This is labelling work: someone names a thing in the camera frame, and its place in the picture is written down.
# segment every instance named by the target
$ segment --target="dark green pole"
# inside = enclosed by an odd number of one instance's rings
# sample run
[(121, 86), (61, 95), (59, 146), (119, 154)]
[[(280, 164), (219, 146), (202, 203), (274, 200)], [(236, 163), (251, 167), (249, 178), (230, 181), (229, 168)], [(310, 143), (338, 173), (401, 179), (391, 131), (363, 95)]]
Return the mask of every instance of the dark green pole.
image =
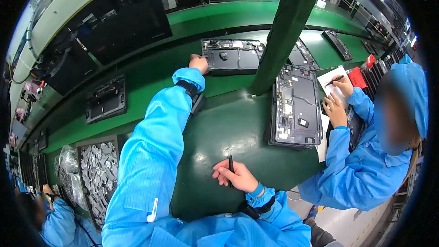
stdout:
[(286, 63), (317, 0), (280, 0), (252, 92), (266, 93)]

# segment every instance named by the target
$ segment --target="green workbench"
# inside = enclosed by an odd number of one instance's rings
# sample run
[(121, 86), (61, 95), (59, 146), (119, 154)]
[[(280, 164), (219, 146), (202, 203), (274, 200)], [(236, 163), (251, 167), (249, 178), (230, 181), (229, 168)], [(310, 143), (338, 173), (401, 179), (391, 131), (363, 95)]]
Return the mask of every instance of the green workbench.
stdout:
[[(51, 184), (59, 183), (53, 172), (53, 161), (61, 148), (75, 142), (110, 134), (129, 134), (143, 119), (151, 98), (161, 89), (173, 86), (173, 72), (189, 63), (191, 53), (201, 53), (200, 34), (234, 27), (272, 24), (277, 3), (230, 2), (218, 3), (175, 12), (168, 15), (173, 36), (155, 43), (154, 48), (167, 42), (182, 42), (157, 53), (140, 52), (135, 60), (89, 83), (59, 106), (41, 123), (48, 128), (48, 176)], [(338, 14), (314, 8), (307, 25), (335, 28), (355, 35), (367, 36), (361, 25)], [(361, 39), (339, 34), (354, 56), (343, 62), (321, 35), (319, 30), (304, 30), (304, 41), (322, 69), (365, 61), (368, 53)], [(268, 30), (227, 35), (227, 38), (264, 39)], [(125, 74), (128, 91), (128, 112), (95, 124), (85, 124), (85, 92)], [(206, 76), (207, 104), (193, 117), (184, 131), (184, 155), (178, 165), (177, 183), (171, 201), (175, 217), (190, 220), (220, 212), (234, 212), (244, 199), (241, 192), (219, 186), (211, 178), (212, 166), (229, 154), (244, 162), (263, 184), (288, 190), (317, 173), (324, 167), (319, 164), (315, 149), (294, 151), (267, 146), (264, 132), (268, 121), (269, 95), (252, 98), (247, 93), (254, 75), (228, 77)]]

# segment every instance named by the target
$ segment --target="pen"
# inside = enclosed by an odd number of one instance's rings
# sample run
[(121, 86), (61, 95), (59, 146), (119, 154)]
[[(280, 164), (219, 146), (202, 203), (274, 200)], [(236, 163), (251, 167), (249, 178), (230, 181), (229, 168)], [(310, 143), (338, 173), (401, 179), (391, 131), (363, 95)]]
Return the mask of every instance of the pen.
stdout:
[(334, 80), (331, 80), (328, 84), (325, 85), (325, 87), (331, 85), (334, 81), (339, 81), (339, 80), (342, 79), (343, 77), (344, 77), (344, 75), (341, 75), (341, 76), (339, 76), (338, 78), (336, 78), (336, 79), (334, 79)]
[[(233, 171), (233, 158), (232, 158), (232, 155), (229, 156), (229, 170), (230, 170), (230, 172), (235, 173)], [(233, 188), (232, 182), (230, 182), (230, 181), (229, 181), (229, 187)]]

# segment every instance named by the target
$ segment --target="hand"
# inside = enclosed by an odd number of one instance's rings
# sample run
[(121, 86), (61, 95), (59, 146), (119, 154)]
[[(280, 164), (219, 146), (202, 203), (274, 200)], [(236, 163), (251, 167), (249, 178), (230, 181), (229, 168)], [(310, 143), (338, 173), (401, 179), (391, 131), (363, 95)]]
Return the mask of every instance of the hand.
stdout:
[[(331, 80), (334, 80), (338, 78), (340, 75), (334, 76)], [(354, 93), (354, 87), (352, 87), (351, 82), (349, 79), (344, 76), (340, 81), (334, 81), (332, 83), (333, 86), (339, 87), (340, 91), (342, 91), (343, 96), (349, 97)]]
[(220, 185), (228, 186), (230, 180), (236, 189), (248, 193), (253, 192), (259, 185), (259, 181), (256, 180), (256, 178), (252, 175), (252, 173), (250, 173), (243, 163), (236, 161), (233, 162), (233, 170), (235, 173), (232, 173), (229, 170), (228, 159), (217, 163), (213, 169), (215, 172), (213, 173), (212, 177), (218, 178)]
[(348, 120), (346, 117), (346, 112), (340, 99), (331, 93), (330, 96), (325, 97), (324, 100), (328, 104), (329, 108), (323, 104), (323, 109), (329, 116), (332, 127), (337, 128), (338, 126), (348, 126)]
[(196, 54), (190, 55), (189, 68), (197, 68), (201, 74), (207, 73), (207, 61), (205, 56), (199, 56)]
[(43, 185), (43, 193), (47, 193), (49, 195), (53, 194), (52, 189), (48, 184)]

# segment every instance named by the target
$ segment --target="wrist band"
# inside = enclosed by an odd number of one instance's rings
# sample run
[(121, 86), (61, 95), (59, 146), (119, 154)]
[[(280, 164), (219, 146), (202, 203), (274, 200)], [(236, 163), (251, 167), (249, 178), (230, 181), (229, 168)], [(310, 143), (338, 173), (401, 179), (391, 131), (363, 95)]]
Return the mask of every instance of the wrist band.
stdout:
[(260, 195), (262, 193), (263, 189), (264, 189), (264, 186), (262, 185), (262, 183), (259, 183), (258, 187), (256, 187), (256, 189), (253, 192), (249, 193), (249, 195), (252, 198), (255, 198), (255, 197), (257, 197), (258, 195)]

